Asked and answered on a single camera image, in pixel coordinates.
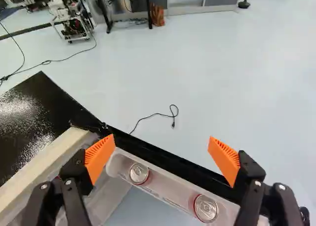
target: orange object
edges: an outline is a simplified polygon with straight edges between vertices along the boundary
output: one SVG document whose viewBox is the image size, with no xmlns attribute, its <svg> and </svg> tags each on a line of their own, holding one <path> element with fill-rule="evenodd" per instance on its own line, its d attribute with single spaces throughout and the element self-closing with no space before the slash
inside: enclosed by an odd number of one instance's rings
<svg viewBox="0 0 316 226">
<path fill-rule="evenodd" d="M 109 135 L 85 150 L 84 165 L 88 169 L 93 185 L 98 180 L 114 149 L 114 136 Z"/>
<path fill-rule="evenodd" d="M 209 139 L 208 152 L 214 159 L 216 165 L 221 170 L 229 185 L 234 187 L 237 173 L 240 169 L 238 153 L 212 136 Z"/>
<path fill-rule="evenodd" d="M 151 17 L 155 26 L 164 26 L 164 11 L 162 6 L 151 3 Z"/>
</svg>

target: epoxy floor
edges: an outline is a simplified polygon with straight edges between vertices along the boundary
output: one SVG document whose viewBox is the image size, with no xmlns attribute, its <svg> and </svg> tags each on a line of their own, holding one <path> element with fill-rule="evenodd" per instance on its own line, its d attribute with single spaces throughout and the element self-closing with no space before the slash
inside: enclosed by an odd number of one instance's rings
<svg viewBox="0 0 316 226">
<path fill-rule="evenodd" d="M 3 19 L 1 23 L 9 32 L 16 32 L 33 26 L 48 23 L 54 16 L 49 14 L 47 10 L 28 12 L 26 9 L 21 9 Z M 0 26 L 0 36 L 6 35 L 5 30 Z"/>
<path fill-rule="evenodd" d="M 94 50 L 16 75 L 0 93 L 43 70 L 99 119 L 126 132 L 138 119 L 168 114 L 176 104 L 175 129 L 170 119 L 154 117 L 134 134 L 216 172 L 207 153 L 210 135 L 243 149 L 264 167 L 266 183 L 291 186 L 313 220 L 316 0 L 249 1 L 248 10 L 168 17 L 166 26 L 153 30 L 141 25 L 107 35 L 100 25 Z M 66 44 L 52 28 L 16 40 L 25 68 L 93 46 Z M 19 67 L 22 57 L 9 39 L 0 50 L 2 76 Z M 199 224 L 176 210 L 169 219 L 160 202 L 144 203 L 142 217 L 126 213 L 131 198 L 148 200 L 144 193 L 130 194 L 106 225 L 122 225 L 124 217 L 133 225 Z"/>
</svg>

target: black tabletop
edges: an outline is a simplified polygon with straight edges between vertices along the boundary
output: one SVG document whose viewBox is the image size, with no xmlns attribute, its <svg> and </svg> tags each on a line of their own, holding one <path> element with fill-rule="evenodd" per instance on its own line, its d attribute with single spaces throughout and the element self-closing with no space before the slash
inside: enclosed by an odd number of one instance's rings
<svg viewBox="0 0 316 226">
<path fill-rule="evenodd" d="M 78 116 L 99 122 L 43 72 L 0 96 L 0 186 Z"/>
</svg>

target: can lid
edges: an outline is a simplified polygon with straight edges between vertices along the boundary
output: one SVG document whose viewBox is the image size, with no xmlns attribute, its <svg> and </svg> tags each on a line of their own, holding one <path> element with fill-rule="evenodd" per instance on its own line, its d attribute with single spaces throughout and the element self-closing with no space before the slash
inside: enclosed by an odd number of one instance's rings
<svg viewBox="0 0 316 226">
<path fill-rule="evenodd" d="M 148 167 L 140 163 L 135 163 L 129 171 L 129 178 L 133 184 L 140 185 L 143 184 L 149 175 Z"/>
<path fill-rule="evenodd" d="M 217 217 L 218 206 L 215 200 L 205 195 L 198 195 L 194 202 L 194 211 L 197 218 L 203 223 L 211 223 Z"/>
</svg>

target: floor cable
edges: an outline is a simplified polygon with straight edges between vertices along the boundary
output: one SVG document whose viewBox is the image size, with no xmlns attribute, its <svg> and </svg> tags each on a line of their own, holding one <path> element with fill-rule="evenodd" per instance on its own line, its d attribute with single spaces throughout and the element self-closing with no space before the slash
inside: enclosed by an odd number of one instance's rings
<svg viewBox="0 0 316 226">
<path fill-rule="evenodd" d="M 174 113 L 173 113 L 171 107 L 175 107 L 175 108 L 176 108 L 177 114 L 174 114 Z M 154 113 L 154 114 L 152 114 L 152 115 L 150 115 L 150 116 L 146 116 L 146 117 L 144 117 L 144 118 L 142 118 L 142 119 L 139 119 L 139 120 L 137 121 L 137 123 L 136 123 L 134 129 L 133 129 L 129 134 L 131 135 L 131 134 L 136 130 L 136 128 L 137 128 L 139 122 L 141 122 L 142 120 L 151 118 L 151 117 L 153 117 L 153 116 L 156 116 L 156 115 L 172 118 L 172 119 L 173 119 L 173 122 L 172 122 L 172 124 L 171 124 L 171 127 L 174 128 L 174 127 L 175 127 L 175 118 L 179 115 L 179 108 L 178 108 L 175 104 L 171 104 L 171 105 L 169 106 L 169 109 L 170 109 L 170 112 L 171 112 L 172 115 L 165 115 L 165 114 L 161 114 L 161 113 Z"/>
<path fill-rule="evenodd" d="M 50 64 L 50 63 L 52 63 L 52 62 L 62 62 L 62 61 L 65 61 L 65 60 L 67 60 L 67 59 L 70 59 L 70 58 L 74 57 L 74 56 L 77 55 L 77 54 L 80 54 L 80 53 L 83 53 L 83 52 L 92 50 L 92 49 L 96 48 L 96 46 L 97 46 L 97 41 L 96 41 L 96 39 L 94 38 L 94 36 L 92 36 L 93 39 L 94 39 L 94 46 L 91 47 L 91 48 L 78 51 L 78 52 L 76 52 L 76 53 L 74 53 L 74 54 L 72 54 L 72 55 L 70 55 L 70 56 L 68 56 L 68 57 L 66 57 L 66 58 L 64 58 L 64 59 L 45 60 L 45 61 L 43 61 L 43 62 L 41 62 L 41 63 L 39 63 L 39 64 L 37 64 L 37 65 L 34 65 L 34 66 L 30 67 L 30 68 L 21 70 L 22 67 L 24 66 L 24 63 L 25 63 L 25 55 L 24 55 L 24 52 L 23 52 L 23 50 L 21 49 L 21 47 L 19 46 L 19 44 L 16 42 L 16 40 L 14 39 L 14 37 L 11 35 L 11 33 L 3 26 L 3 24 L 2 24 L 1 22 L 0 22 L 0 25 L 4 28 L 4 30 L 5 30 L 5 31 L 7 32 L 7 34 L 10 36 L 10 38 L 13 39 L 13 41 L 14 41 L 15 44 L 19 47 L 19 49 L 20 49 L 20 51 L 21 51 L 21 53 L 22 53 L 22 55 L 23 55 L 23 62 L 22 62 L 22 65 L 21 65 L 17 70 L 15 70 L 13 73 L 11 73 L 11 74 L 9 74 L 9 75 L 6 75 L 6 76 L 3 76 L 2 78 L 0 78 L 0 87 L 1 87 L 1 85 L 3 84 L 4 81 L 8 80 L 8 79 L 9 79 L 10 77 L 12 77 L 13 75 L 26 72 L 26 71 L 28 71 L 28 70 L 34 69 L 34 68 L 36 68 L 36 67 L 39 67 L 39 66 L 41 66 L 41 65 L 48 65 L 48 64 Z"/>
</svg>

